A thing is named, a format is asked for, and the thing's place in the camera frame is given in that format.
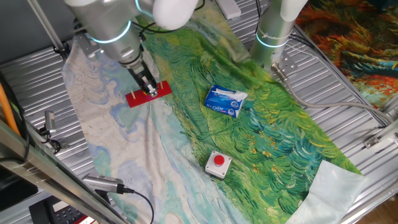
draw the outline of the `metal frame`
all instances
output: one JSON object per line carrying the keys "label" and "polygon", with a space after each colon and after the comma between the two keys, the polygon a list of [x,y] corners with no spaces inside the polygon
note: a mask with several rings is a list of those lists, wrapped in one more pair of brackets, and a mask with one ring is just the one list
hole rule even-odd
{"label": "metal frame", "polygon": [[54,28],[51,26],[50,21],[45,16],[43,9],[40,7],[40,4],[37,0],[27,0],[32,10],[35,12],[36,17],[39,19],[43,28],[45,29],[47,35],[49,35],[53,45],[57,50],[63,49],[63,44],[55,32]]}
{"label": "metal frame", "polygon": [[[28,125],[28,130],[34,139],[39,138],[39,134],[30,125]],[[0,122],[0,157],[7,157],[12,154],[22,157],[25,152],[24,144],[25,141],[20,136],[5,123]],[[36,147],[30,146],[28,162],[22,165],[15,162],[3,162],[0,165],[79,209],[100,223],[128,223],[51,152],[48,152],[50,152],[49,148],[37,143]]]}

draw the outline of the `red wooden block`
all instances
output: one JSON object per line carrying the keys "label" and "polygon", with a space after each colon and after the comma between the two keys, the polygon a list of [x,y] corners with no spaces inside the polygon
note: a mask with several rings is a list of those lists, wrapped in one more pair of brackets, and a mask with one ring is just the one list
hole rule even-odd
{"label": "red wooden block", "polygon": [[137,90],[134,92],[134,96],[136,96],[136,99],[134,99],[132,97],[131,93],[126,94],[126,99],[127,99],[127,102],[129,103],[130,108],[147,103],[154,99],[158,99],[158,98],[168,95],[172,92],[172,89],[170,88],[167,81],[162,81],[162,84],[158,83],[157,87],[158,87],[157,96],[155,96],[155,97],[146,95],[142,90]]}

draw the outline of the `emergency stop button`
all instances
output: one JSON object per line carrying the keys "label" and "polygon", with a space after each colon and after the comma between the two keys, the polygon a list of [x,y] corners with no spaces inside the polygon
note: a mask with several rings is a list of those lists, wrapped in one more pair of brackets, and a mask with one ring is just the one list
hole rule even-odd
{"label": "emergency stop button", "polygon": [[216,166],[222,166],[224,162],[225,162],[224,156],[218,155],[214,157],[214,164],[216,164]]}

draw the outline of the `fabric mat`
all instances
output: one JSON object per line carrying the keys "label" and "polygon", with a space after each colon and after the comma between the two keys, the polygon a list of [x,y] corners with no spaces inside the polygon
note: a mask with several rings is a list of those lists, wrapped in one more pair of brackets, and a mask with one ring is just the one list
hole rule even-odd
{"label": "fabric mat", "polygon": [[[144,58],[171,95],[129,108],[124,95],[139,88],[128,71],[103,54],[89,61],[76,41],[62,73],[96,170],[148,196],[154,223],[285,223],[322,160],[359,173],[250,59],[213,1],[178,31],[146,37]],[[213,84],[248,93],[238,118],[203,106]],[[233,158],[225,180],[204,173],[213,150]],[[139,196],[112,198],[149,223]]]}
{"label": "fabric mat", "polygon": [[398,2],[309,0],[296,23],[376,108],[398,93]]}

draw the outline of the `wet wipes package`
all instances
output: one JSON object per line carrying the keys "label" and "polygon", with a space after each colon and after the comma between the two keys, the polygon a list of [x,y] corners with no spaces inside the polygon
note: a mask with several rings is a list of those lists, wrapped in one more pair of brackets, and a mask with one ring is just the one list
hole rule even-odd
{"label": "wet wipes package", "polygon": [[231,91],[219,85],[213,85],[207,94],[205,106],[215,111],[237,118],[247,93]]}

